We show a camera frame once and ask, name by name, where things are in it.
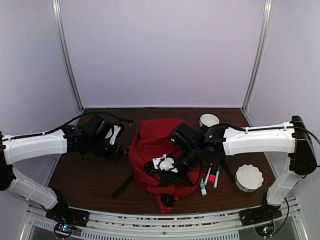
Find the white pink marker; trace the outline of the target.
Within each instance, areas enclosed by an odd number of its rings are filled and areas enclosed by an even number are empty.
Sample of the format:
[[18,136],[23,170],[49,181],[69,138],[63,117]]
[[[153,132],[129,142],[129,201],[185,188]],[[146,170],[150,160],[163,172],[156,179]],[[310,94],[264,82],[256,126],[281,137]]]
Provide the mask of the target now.
[[205,179],[204,179],[204,181],[203,181],[205,186],[206,186],[206,185],[207,185],[207,183],[208,183],[208,180],[209,180],[209,176],[210,176],[210,172],[211,172],[212,166],[213,166],[213,164],[212,164],[212,163],[210,163],[210,164],[209,164],[209,166],[208,166],[208,168],[207,168],[207,172],[206,172],[206,175],[205,175]]

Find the white green glue stick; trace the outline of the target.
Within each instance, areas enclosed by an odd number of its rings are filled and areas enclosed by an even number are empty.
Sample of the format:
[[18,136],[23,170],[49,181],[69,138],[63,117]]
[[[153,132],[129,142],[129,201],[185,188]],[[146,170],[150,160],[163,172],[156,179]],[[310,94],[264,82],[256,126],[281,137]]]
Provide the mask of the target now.
[[207,190],[206,190],[206,186],[205,186],[205,182],[204,182],[203,178],[200,181],[199,187],[200,187],[201,195],[202,196],[206,196],[207,195]]

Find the black pink highlighter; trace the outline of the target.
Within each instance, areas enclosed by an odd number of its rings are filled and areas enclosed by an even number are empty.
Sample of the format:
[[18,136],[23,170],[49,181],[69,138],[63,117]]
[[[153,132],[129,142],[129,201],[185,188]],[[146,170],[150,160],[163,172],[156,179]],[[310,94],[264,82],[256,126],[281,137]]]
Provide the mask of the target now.
[[218,170],[218,165],[215,163],[210,169],[209,177],[207,181],[208,183],[213,184],[215,182],[217,170]]

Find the white teal marker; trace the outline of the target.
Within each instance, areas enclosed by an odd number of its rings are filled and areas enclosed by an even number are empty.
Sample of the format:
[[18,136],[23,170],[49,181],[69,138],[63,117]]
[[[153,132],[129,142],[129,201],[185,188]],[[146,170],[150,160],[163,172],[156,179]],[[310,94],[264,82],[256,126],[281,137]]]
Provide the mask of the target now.
[[218,179],[219,179],[219,174],[220,174],[220,166],[217,167],[217,171],[215,174],[215,179],[214,179],[214,183],[213,183],[213,189],[216,190],[218,187]]

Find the red backpack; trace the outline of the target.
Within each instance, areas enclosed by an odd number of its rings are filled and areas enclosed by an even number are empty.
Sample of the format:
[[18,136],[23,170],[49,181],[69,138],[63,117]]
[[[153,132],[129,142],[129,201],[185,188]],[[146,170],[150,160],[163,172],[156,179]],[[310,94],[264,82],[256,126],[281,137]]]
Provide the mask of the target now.
[[127,153],[133,174],[111,197],[118,198],[136,182],[155,197],[161,214],[170,213],[175,201],[196,191],[205,168],[215,160],[234,183],[223,148],[229,129],[230,124],[218,123],[195,130],[175,118],[141,121]]

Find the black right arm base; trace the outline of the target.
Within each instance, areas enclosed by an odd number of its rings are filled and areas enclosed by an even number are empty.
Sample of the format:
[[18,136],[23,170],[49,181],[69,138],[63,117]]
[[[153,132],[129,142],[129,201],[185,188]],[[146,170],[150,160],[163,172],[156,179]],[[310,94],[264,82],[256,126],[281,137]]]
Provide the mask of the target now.
[[280,207],[280,204],[272,205],[267,200],[264,200],[260,206],[241,210],[238,214],[244,227],[269,222],[281,217]]

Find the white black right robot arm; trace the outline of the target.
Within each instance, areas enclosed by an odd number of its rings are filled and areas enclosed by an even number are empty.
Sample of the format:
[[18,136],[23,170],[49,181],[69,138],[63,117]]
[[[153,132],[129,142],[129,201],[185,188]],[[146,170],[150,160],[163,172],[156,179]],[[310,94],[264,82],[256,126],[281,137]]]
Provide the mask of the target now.
[[314,134],[306,129],[302,118],[294,115],[291,121],[260,127],[236,127],[217,124],[195,130],[185,123],[179,124],[168,139],[183,153],[173,161],[168,183],[188,186],[188,173],[202,161],[218,159],[223,163],[226,156],[245,153],[287,153],[289,162],[282,174],[266,192],[264,204],[256,210],[259,220],[268,220],[300,179],[317,168],[316,154],[311,138]]

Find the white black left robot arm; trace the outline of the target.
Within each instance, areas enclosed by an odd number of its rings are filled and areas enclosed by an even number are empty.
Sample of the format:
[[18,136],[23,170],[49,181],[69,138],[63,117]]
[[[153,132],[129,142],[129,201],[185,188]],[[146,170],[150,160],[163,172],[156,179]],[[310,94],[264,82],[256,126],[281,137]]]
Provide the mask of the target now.
[[51,211],[61,222],[72,218],[72,211],[63,195],[45,187],[14,168],[14,163],[27,159],[79,153],[116,161],[123,149],[116,142],[125,127],[124,118],[113,116],[114,123],[105,119],[103,112],[91,114],[91,119],[81,125],[70,121],[52,130],[24,135],[0,136],[0,189],[13,192],[26,200],[38,203]]

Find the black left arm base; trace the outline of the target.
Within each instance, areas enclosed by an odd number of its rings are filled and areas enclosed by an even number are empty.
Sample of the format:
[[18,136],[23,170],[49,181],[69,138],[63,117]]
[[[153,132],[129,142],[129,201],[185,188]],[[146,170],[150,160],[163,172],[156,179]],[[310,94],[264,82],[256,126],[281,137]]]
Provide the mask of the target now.
[[73,227],[86,227],[90,216],[88,211],[70,208],[67,201],[60,198],[57,199],[57,203],[53,208],[47,209],[43,207],[43,209],[47,218]]

